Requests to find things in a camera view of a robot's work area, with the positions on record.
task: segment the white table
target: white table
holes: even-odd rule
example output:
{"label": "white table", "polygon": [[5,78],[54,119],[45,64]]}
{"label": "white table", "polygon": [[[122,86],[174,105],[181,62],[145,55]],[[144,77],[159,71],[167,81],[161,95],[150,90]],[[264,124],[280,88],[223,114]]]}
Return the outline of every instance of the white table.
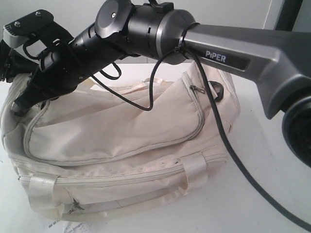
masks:
{"label": "white table", "polygon": [[[122,80],[149,77],[152,64],[120,65]],[[156,77],[174,81],[189,64],[160,66]],[[114,72],[112,67],[107,72]],[[281,204],[311,222],[311,169],[287,148],[281,133],[282,113],[273,120],[264,116],[254,83],[234,76],[241,104],[229,139],[257,181]],[[0,83],[0,104],[8,90]],[[5,151],[0,148],[0,232],[45,232],[32,212]],[[60,228],[54,232],[62,233]],[[109,233],[304,233],[270,206],[246,181],[229,159],[208,184],[171,205],[108,222]]]}

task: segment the screw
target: screw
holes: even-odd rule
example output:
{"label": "screw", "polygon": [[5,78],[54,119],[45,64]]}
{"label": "screw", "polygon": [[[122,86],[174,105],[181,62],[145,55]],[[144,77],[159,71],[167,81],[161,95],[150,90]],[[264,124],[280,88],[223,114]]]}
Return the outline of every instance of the screw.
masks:
{"label": "screw", "polygon": [[16,22],[14,23],[14,26],[17,27],[17,28],[20,28],[20,22],[16,21]]}

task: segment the robotic arm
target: robotic arm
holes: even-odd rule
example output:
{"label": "robotic arm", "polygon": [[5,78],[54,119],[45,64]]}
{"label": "robotic arm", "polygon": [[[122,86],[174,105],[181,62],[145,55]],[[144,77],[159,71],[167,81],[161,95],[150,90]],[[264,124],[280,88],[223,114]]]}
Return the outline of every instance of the robotic arm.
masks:
{"label": "robotic arm", "polygon": [[[23,63],[33,73],[15,100],[15,114],[22,116],[36,103],[74,91],[90,73],[118,59],[140,55],[160,59],[175,48],[187,48],[204,64],[254,81],[267,118],[285,112],[284,138],[311,166],[311,33],[201,25],[172,3],[149,2],[135,6],[130,0],[107,0],[95,23],[75,39],[44,10],[6,25],[3,40],[10,48],[23,45],[27,52],[27,46],[39,39],[47,46],[35,57],[38,65]],[[16,68],[10,63],[12,56],[7,56],[0,64],[3,74]],[[187,53],[176,53],[165,62],[176,65],[187,58]]]}

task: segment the beige bag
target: beige bag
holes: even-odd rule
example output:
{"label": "beige bag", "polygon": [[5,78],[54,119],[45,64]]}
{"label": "beige bag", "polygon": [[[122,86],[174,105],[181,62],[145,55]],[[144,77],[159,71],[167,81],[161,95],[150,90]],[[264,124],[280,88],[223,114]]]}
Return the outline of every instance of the beige bag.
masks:
{"label": "beige bag", "polygon": [[[231,76],[204,69],[224,87],[217,105],[228,133],[240,112]],[[194,64],[174,83],[156,80],[150,112],[86,82],[20,118],[10,108],[27,77],[17,76],[9,91],[2,140],[32,209],[47,218],[96,221],[166,205],[204,185],[226,161]],[[115,90],[147,107],[147,82]]]}

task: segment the white wall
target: white wall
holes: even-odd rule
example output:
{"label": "white wall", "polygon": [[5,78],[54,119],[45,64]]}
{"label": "white wall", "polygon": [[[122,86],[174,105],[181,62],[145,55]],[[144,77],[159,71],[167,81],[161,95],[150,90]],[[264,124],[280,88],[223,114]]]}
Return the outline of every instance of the white wall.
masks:
{"label": "white wall", "polygon": [[[37,9],[50,11],[55,21],[77,36],[94,22],[104,0],[0,0],[0,25],[18,19]],[[143,4],[147,0],[132,0]],[[283,0],[172,0],[176,9],[185,9],[197,22],[211,25],[273,29]],[[39,52],[35,46],[30,51]],[[127,62],[147,62],[144,57]]]}
{"label": "white wall", "polygon": [[299,14],[297,16],[293,31],[295,32],[311,32],[311,1],[302,2]]}

